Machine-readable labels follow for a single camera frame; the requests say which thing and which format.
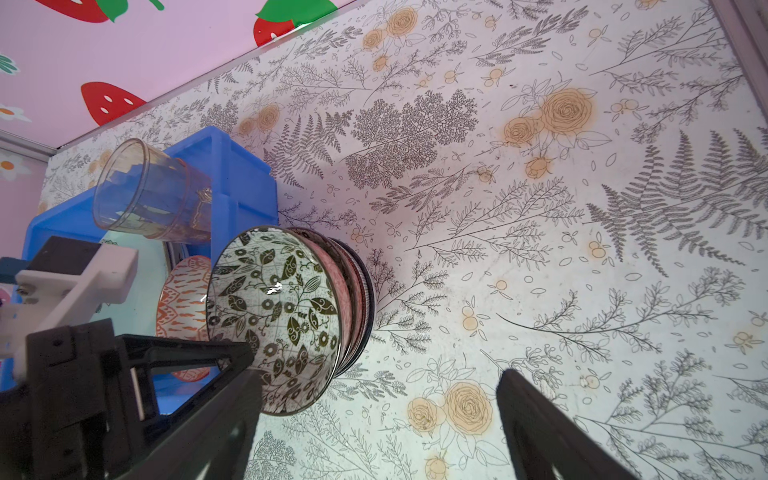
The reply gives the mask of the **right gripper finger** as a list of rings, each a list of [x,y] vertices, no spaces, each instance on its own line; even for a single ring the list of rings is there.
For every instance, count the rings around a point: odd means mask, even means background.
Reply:
[[[503,431],[518,479],[633,479],[514,369],[496,389]]]

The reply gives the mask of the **orange patterned bowl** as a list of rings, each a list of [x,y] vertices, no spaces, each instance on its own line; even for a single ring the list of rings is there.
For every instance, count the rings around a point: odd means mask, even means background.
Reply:
[[[208,341],[206,299],[211,260],[191,256],[179,262],[165,280],[156,310],[156,335]]]

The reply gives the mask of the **black leaf pattern bowl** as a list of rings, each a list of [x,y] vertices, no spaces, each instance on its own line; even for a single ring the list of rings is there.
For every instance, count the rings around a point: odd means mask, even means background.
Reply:
[[[266,414],[293,415],[322,396],[349,346],[351,320],[339,260],[314,234],[255,227],[212,266],[208,335],[250,346]]]

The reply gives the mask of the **pink clear glass cup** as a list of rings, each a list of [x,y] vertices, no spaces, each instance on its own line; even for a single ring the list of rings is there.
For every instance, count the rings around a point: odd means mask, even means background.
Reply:
[[[210,178],[184,160],[131,138],[111,154],[97,181],[95,224],[151,240],[205,244],[211,240]]]

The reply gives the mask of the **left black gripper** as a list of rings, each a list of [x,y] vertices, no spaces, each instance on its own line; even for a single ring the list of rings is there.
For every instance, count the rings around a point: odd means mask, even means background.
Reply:
[[[262,408],[244,342],[115,335],[109,321],[26,339],[27,375],[1,394],[4,479],[241,479]],[[170,414],[154,372],[221,367]]]

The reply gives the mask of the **pale green flower plate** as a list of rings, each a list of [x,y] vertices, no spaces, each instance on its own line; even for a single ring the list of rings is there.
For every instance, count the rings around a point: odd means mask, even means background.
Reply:
[[[102,304],[91,322],[111,319],[116,335],[154,336],[158,301],[170,273],[164,244],[141,235],[113,231],[107,232],[101,242],[136,249],[138,269],[126,300],[121,304]]]

